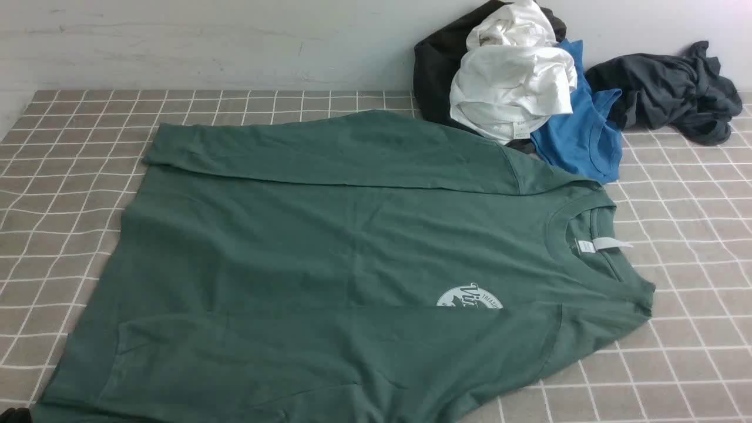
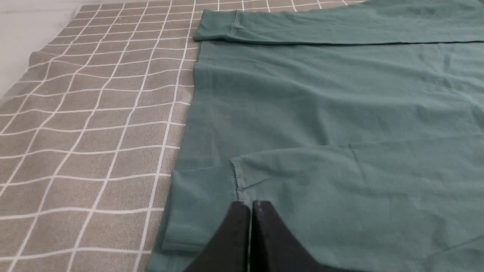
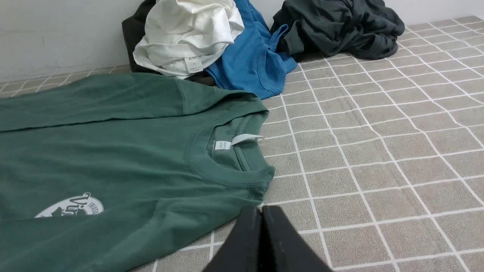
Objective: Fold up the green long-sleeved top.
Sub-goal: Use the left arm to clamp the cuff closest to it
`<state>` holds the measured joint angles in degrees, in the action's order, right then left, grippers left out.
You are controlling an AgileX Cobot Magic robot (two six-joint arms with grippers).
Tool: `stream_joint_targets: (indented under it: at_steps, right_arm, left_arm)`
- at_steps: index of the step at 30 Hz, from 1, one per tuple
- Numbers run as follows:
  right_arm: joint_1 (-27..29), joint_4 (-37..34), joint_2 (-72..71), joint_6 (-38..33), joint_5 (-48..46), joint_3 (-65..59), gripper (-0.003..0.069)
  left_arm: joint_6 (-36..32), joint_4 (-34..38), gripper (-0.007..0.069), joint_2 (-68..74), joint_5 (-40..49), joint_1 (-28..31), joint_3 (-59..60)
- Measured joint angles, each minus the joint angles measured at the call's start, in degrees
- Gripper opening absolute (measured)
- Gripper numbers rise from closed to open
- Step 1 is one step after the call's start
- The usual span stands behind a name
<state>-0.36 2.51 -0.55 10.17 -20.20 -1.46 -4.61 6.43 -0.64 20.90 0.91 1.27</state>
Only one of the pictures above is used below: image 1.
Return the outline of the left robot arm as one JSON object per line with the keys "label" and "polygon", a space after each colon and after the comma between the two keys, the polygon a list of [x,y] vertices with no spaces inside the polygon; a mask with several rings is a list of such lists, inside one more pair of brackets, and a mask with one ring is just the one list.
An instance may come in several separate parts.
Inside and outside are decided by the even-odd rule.
{"label": "left robot arm", "polygon": [[28,408],[8,408],[0,415],[0,423],[32,423]]}

